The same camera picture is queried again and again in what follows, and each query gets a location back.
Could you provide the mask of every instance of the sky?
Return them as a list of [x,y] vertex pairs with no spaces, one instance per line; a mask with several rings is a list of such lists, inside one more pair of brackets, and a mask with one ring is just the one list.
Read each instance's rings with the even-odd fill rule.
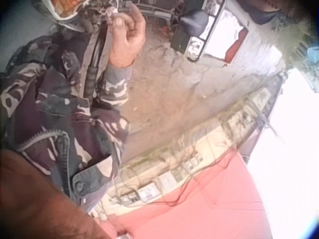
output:
[[307,238],[319,222],[319,94],[297,69],[283,85],[270,124],[248,163],[273,239]]

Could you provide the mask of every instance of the pink fabric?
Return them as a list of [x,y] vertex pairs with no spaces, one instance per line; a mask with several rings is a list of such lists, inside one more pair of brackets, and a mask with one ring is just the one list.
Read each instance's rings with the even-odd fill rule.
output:
[[[179,193],[177,189],[164,200],[174,201]],[[262,201],[235,151],[191,180],[175,207],[153,204],[115,218],[110,220],[114,227],[100,222],[112,238],[123,229],[135,239],[271,238]]]

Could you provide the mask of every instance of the button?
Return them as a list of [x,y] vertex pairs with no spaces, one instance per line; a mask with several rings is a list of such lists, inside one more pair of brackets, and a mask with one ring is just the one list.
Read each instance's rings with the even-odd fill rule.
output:
[[84,183],[82,183],[82,182],[77,182],[77,183],[75,184],[76,191],[81,192],[81,191],[83,190],[83,186],[84,186]]

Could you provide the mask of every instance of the camouflage jacket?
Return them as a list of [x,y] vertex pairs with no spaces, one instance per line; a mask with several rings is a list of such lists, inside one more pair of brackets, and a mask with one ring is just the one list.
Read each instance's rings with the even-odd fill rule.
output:
[[90,107],[79,96],[81,63],[59,43],[55,35],[29,42],[1,75],[1,148],[90,211],[121,164],[129,123],[116,108],[128,99],[131,69],[108,64]]

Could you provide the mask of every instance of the jacket sleeve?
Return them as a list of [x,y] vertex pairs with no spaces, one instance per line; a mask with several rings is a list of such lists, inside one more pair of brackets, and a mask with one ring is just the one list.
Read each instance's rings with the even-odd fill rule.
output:
[[118,109],[128,100],[128,80],[132,67],[117,68],[108,64],[97,83],[95,107]]

